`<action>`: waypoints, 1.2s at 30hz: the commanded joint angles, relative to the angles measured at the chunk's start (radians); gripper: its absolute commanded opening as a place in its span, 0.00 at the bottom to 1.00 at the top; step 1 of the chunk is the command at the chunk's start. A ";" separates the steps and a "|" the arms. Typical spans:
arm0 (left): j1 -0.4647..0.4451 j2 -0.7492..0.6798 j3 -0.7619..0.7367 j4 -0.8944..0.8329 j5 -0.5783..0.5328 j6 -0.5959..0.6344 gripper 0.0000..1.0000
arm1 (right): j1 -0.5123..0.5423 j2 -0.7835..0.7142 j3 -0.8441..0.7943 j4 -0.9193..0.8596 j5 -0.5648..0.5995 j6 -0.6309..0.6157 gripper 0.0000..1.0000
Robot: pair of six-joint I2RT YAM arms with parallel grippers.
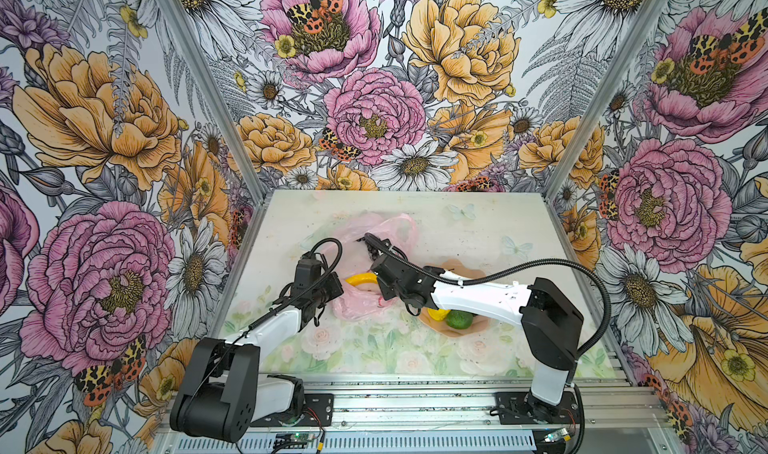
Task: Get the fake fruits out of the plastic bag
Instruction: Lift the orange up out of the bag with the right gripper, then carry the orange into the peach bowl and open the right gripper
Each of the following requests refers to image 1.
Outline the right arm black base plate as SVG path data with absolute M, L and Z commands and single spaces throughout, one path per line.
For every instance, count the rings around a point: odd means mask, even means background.
M 502 425 L 575 425 L 583 417 L 580 404 L 570 391 L 564 392 L 555 406 L 522 391 L 497 392 L 494 399 L 495 406 L 489 414 L 498 417 Z

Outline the green fake lime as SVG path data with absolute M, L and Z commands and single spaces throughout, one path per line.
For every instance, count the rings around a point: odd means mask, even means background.
M 466 330 L 472 326 L 474 318 L 475 315 L 472 313 L 461 310 L 451 310 L 444 322 L 451 329 Z

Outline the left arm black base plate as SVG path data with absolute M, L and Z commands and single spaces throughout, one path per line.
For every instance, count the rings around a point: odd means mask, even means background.
M 301 408 L 291 407 L 281 413 L 254 419 L 250 426 L 259 428 L 330 427 L 334 402 L 335 396 L 330 393 L 306 394 Z

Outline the pink flower-shaped plate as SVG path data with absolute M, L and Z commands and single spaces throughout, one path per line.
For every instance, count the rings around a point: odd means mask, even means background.
M 458 259 L 449 259 L 440 267 L 446 273 L 475 279 L 485 275 L 482 270 L 470 269 L 462 264 Z M 438 334 L 449 338 L 458 338 L 469 334 L 475 334 L 486 330 L 491 320 L 487 317 L 477 314 L 460 313 L 459 311 L 434 311 L 431 309 L 422 310 L 418 319 L 427 327 Z

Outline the yellow fake lemon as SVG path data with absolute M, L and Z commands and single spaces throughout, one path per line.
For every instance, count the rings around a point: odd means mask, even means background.
M 437 322 L 442 322 L 450 314 L 450 310 L 445 309 L 428 309 L 428 316 Z

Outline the pink plastic bag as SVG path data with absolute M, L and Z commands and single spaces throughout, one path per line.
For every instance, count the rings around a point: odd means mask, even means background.
M 361 282 L 353 286 L 351 277 L 371 274 L 372 255 L 362 238 L 371 233 L 381 240 L 389 240 L 406 254 L 410 254 L 418 239 L 415 220 L 407 214 L 385 217 L 366 212 L 345 220 L 332 237 L 342 244 L 342 258 L 335 273 L 341 280 L 343 294 L 331 302 L 334 315 L 344 321 L 360 321 L 378 315 L 390 308 L 395 300 L 385 300 L 376 281 Z

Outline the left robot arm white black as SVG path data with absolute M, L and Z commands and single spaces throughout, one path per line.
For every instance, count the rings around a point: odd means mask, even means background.
M 194 347 L 170 412 L 170 428 L 191 437 L 238 442 L 256 422 L 299 421 L 308 414 L 303 381 L 260 372 L 284 341 L 313 323 L 343 288 L 322 255 L 298 262 L 294 281 L 273 307 L 239 334 L 205 337 Z

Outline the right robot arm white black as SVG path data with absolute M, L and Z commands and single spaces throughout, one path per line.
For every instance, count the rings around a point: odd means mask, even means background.
M 541 259 L 485 278 L 469 279 L 441 268 L 421 268 L 397 255 L 382 253 L 373 261 L 371 271 L 387 300 L 398 298 L 418 311 L 463 311 L 520 326 L 536 365 L 529 391 L 517 403 L 517 409 L 534 423 L 552 423 L 580 357 L 578 342 L 584 317 L 547 278 L 538 277 L 531 284 L 497 282 L 501 277 L 540 266 L 577 265 L 564 259 Z

